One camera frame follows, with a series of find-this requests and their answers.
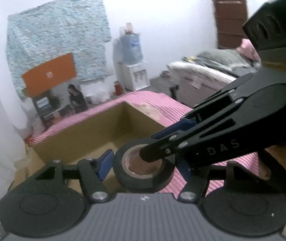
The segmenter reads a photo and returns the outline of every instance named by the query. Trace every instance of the black electrical tape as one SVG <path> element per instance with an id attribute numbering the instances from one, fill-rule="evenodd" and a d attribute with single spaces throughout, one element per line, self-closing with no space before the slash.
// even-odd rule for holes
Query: black electrical tape
<path id="1" fill-rule="evenodd" d="M 173 178 L 175 169 L 175 156 L 163 159 L 160 170 L 151 178 L 135 178 L 124 171 L 122 159 L 126 151 L 140 144 L 151 144 L 156 140 L 152 138 L 137 139 L 123 145 L 114 155 L 113 171 L 118 181 L 132 193 L 155 193 L 165 188 Z"/>

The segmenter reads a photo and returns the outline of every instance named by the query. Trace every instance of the pink striped tablecloth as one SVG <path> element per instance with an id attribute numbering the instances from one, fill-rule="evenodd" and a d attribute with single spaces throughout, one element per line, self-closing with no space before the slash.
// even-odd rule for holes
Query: pink striped tablecloth
<path id="1" fill-rule="evenodd" d="M 159 123 L 161 123 L 165 127 L 179 121 L 179 119 L 185 113 L 191 110 L 191 108 L 182 105 L 181 103 L 173 100 L 172 98 L 168 97 L 163 93 L 155 93 L 149 91 L 131 92 L 119 97 L 116 100 L 110 101 L 108 103 L 97 106 L 96 108 L 89 109 L 88 111 L 84 111 L 82 113 L 76 114 L 74 116 L 62 120 L 61 122 L 51 126 L 43 134 L 31 139 L 30 143 L 32 146 L 38 144 L 47 137 L 53 136 L 70 126 L 82 122 L 83 120 L 97 113 L 103 112 L 106 109 L 111 108 L 121 102 L 128 102 L 130 104 L 134 104 L 137 106 L 151 105 L 157 108 L 161 113 L 159 117 Z M 259 175 L 259 161 L 257 153 L 251 153 L 233 160 L 239 162 L 241 165 L 246 167 L 255 175 Z M 226 165 L 226 161 L 217 163 L 216 165 Z M 186 181 L 183 179 L 179 171 L 175 168 L 172 181 L 160 192 L 161 193 L 172 192 L 174 196 L 177 198 L 178 194 L 185 186 L 185 184 Z M 223 181 L 211 180 L 207 194 L 221 186 L 223 186 Z"/>

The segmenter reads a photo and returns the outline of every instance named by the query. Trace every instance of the pink pillow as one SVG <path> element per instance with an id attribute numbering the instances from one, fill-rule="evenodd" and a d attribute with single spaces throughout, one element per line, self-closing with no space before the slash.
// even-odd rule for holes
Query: pink pillow
<path id="1" fill-rule="evenodd" d="M 260 56 L 256 52 L 256 49 L 253 47 L 249 39 L 242 39 L 240 47 L 236 48 L 236 51 L 244 56 L 248 57 L 254 61 L 261 61 Z"/>

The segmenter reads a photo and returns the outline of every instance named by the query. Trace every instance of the orange board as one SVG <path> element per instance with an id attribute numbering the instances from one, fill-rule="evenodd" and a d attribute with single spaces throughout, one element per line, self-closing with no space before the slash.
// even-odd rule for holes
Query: orange board
<path id="1" fill-rule="evenodd" d="M 22 75 L 29 97 L 33 98 L 76 77 L 71 53 L 45 62 Z"/>

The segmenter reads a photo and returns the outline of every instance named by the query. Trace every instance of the white mattress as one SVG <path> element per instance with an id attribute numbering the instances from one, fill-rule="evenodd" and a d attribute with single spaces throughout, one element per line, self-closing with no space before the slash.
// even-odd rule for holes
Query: white mattress
<path id="1" fill-rule="evenodd" d="M 176 84 L 179 84 L 180 79 L 184 79 L 197 89 L 206 86 L 218 91 L 236 79 L 218 70 L 190 62 L 172 62 L 167 67 L 171 74 L 171 79 Z"/>

